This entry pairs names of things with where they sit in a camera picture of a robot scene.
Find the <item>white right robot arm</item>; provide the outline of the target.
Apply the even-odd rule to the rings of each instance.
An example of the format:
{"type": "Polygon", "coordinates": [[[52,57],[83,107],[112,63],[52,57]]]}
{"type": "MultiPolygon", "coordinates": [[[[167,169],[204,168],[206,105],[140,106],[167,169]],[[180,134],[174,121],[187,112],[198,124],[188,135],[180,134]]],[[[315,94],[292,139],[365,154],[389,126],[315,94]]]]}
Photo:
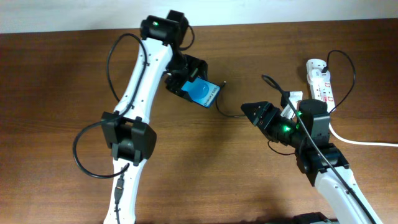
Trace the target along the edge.
{"type": "Polygon", "coordinates": [[[303,100],[297,121],[282,116],[272,103],[245,103],[241,110],[272,142],[295,149],[297,166],[327,200],[340,223],[380,223],[357,182],[349,162],[330,142],[330,115],[320,100],[303,100]]]}

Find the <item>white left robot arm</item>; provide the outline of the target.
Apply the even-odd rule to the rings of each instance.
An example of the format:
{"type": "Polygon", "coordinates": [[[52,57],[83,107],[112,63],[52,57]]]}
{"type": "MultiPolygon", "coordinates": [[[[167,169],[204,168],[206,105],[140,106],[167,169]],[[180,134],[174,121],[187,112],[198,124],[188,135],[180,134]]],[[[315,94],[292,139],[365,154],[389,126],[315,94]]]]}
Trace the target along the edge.
{"type": "Polygon", "coordinates": [[[149,126],[153,100],[163,75],[168,91],[190,102],[190,85],[207,79],[204,60],[184,53],[182,42],[190,24],[185,14],[169,11],[167,17],[148,16],[141,22],[139,54],[124,95],[112,113],[103,113],[107,146],[115,175],[105,223],[135,223],[139,180],[151,157],[157,135],[149,126]]]}

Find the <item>blue Galaxy smartphone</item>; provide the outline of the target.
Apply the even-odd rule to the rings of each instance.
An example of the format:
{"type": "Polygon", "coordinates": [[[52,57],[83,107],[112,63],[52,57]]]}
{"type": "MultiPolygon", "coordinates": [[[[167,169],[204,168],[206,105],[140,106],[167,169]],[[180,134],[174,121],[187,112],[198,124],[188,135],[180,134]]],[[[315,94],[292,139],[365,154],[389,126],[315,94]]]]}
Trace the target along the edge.
{"type": "Polygon", "coordinates": [[[220,87],[198,77],[193,82],[187,81],[182,90],[188,93],[193,102],[209,108],[215,102],[220,87]]]}

